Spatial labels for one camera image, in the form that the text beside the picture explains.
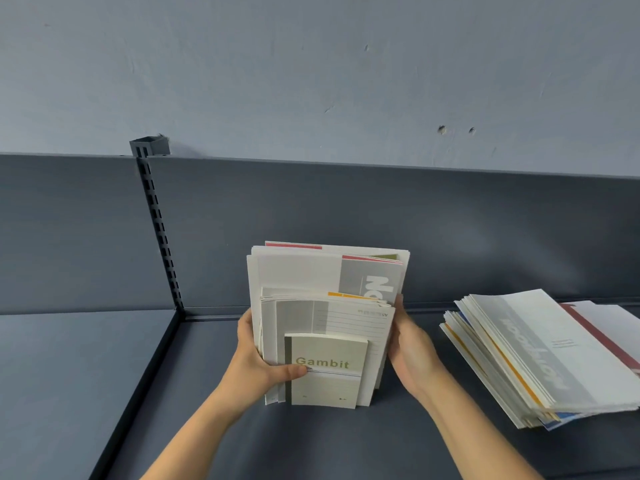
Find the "left hand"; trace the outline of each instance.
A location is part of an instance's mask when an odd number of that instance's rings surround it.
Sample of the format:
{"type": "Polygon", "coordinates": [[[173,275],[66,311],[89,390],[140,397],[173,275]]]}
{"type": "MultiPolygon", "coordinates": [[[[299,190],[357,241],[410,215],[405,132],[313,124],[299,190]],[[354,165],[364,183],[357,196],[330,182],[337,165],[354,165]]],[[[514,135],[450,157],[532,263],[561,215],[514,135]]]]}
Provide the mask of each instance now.
{"type": "Polygon", "coordinates": [[[236,353],[211,394],[212,399],[231,414],[233,421],[276,384],[304,376],[304,365],[269,365],[262,360],[253,344],[251,308],[238,320],[236,353]]]}

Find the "right hand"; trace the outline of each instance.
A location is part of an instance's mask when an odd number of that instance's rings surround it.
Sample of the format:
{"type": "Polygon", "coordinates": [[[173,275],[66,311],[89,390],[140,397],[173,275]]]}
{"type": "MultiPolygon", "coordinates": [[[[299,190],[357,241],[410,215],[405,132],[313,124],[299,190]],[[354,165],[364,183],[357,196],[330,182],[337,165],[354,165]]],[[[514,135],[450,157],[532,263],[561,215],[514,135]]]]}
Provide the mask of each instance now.
{"type": "Polygon", "coordinates": [[[389,360],[403,386],[419,401],[429,391],[430,379],[445,371],[433,342],[404,311],[403,297],[396,297],[389,360]]]}

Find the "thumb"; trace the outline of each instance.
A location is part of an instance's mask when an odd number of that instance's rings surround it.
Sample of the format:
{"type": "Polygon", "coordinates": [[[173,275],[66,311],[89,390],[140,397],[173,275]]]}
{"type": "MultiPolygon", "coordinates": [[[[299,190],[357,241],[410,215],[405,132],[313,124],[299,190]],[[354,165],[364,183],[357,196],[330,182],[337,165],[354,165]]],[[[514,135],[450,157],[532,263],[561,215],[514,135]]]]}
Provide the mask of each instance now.
{"type": "Polygon", "coordinates": [[[271,378],[277,384],[286,381],[292,381],[304,376],[307,373],[307,368],[304,365],[274,365],[270,367],[271,378]]]}

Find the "red stripe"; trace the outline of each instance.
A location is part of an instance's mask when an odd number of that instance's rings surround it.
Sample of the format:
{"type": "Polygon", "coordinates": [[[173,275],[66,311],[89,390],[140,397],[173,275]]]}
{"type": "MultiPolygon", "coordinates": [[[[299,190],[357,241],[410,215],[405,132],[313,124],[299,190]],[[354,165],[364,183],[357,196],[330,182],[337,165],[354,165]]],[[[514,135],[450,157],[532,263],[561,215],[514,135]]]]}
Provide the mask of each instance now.
{"type": "Polygon", "coordinates": [[[392,264],[402,264],[400,261],[394,261],[392,259],[369,258],[366,256],[349,256],[348,254],[343,254],[342,259],[356,259],[359,261],[377,261],[377,262],[389,262],[392,264]]]}
{"type": "Polygon", "coordinates": [[[569,305],[568,303],[560,303],[560,306],[562,306],[564,310],[576,320],[576,322],[585,327],[587,331],[592,334],[602,345],[608,348],[609,352],[618,357],[620,359],[620,362],[625,364],[629,369],[640,369],[640,363],[638,363],[636,359],[622,350],[617,343],[608,338],[585,317],[580,315],[580,313],[578,313],[578,310],[574,308],[574,305],[569,305]]]}
{"type": "Polygon", "coordinates": [[[322,246],[313,244],[285,244],[284,242],[265,242],[265,246],[273,246],[276,248],[304,248],[304,249],[322,249],[322,246]]]}

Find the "lined notebook page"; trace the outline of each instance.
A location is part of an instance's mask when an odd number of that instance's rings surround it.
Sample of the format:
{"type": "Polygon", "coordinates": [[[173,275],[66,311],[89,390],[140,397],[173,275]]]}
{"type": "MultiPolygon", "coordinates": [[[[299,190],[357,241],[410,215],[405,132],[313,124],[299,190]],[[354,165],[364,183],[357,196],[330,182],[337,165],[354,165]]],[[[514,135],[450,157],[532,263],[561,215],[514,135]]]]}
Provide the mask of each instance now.
{"type": "Polygon", "coordinates": [[[314,307],[312,327],[315,333],[356,335],[369,341],[358,392],[358,406],[368,406],[371,402],[378,370],[385,358],[385,345],[394,313],[395,308],[335,303],[314,307]]]}

